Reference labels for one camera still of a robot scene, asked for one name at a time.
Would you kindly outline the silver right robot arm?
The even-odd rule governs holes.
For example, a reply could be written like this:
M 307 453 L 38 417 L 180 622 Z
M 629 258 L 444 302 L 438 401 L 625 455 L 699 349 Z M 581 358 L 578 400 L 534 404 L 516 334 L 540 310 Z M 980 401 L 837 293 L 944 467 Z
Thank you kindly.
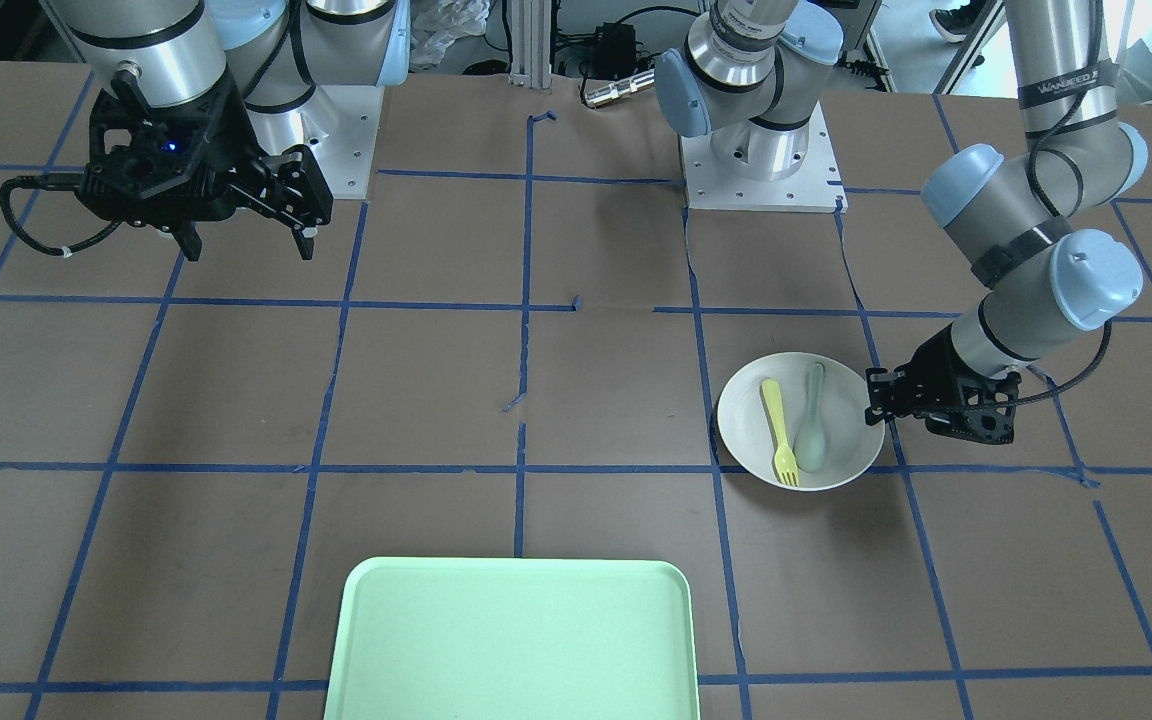
M 334 202 L 370 170 L 366 118 L 329 88 L 397 86 L 410 69 L 407 1 L 59 1 L 58 17 L 101 90 L 79 173 L 32 179 L 105 222 L 200 258 L 198 223 L 241 209 L 291 232 L 302 259 Z

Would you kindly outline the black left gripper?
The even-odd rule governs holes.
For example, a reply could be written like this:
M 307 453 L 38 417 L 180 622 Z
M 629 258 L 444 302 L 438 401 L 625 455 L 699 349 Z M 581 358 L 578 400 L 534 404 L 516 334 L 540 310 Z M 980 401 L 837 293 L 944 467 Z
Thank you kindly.
M 869 406 L 865 420 L 914 416 L 934 435 L 980 445 L 1010 445 L 1015 439 L 1020 373 L 982 376 L 961 361 L 952 344 L 952 328 L 929 338 L 908 363 L 890 370 L 865 370 Z

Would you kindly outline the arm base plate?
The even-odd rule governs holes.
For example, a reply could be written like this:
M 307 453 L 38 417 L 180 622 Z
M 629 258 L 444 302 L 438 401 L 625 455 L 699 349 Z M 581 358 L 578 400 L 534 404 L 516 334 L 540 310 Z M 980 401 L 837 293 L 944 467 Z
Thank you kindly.
M 689 209 L 827 214 L 849 209 L 820 105 L 790 131 L 748 120 L 679 143 Z
M 251 111 L 270 154 L 306 145 L 334 199 L 365 200 L 380 129 L 384 88 L 319 86 L 298 108 L 276 114 Z

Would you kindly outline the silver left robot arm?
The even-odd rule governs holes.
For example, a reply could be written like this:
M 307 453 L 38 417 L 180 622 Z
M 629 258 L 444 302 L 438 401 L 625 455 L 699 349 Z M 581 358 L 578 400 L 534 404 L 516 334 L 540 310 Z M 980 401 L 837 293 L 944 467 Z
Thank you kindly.
M 1020 369 L 1106 331 L 1143 286 L 1132 251 L 1071 218 L 1129 190 L 1147 143 L 1117 119 L 1117 68 L 1100 1 L 1006 1 L 1023 156 L 987 143 L 955 152 L 920 196 L 986 296 L 908 363 L 867 370 L 870 427 L 901 416 L 982 445 L 1014 439 Z M 707 138 L 738 176 L 799 170 L 810 119 L 844 29 L 814 3 L 717 1 L 654 65 L 659 108 L 684 138 Z

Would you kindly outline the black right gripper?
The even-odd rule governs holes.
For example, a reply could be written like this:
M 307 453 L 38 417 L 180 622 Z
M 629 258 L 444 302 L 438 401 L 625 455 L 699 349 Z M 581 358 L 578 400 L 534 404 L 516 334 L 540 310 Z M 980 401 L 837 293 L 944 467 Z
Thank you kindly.
M 257 141 L 236 81 L 223 70 L 197 99 L 154 108 L 142 79 L 116 70 L 90 114 L 90 160 L 77 199 L 108 222 L 168 228 L 188 263 L 200 260 L 196 223 L 237 209 L 287 225 L 300 258 L 314 259 L 316 225 L 334 197 L 306 145 L 271 156 Z

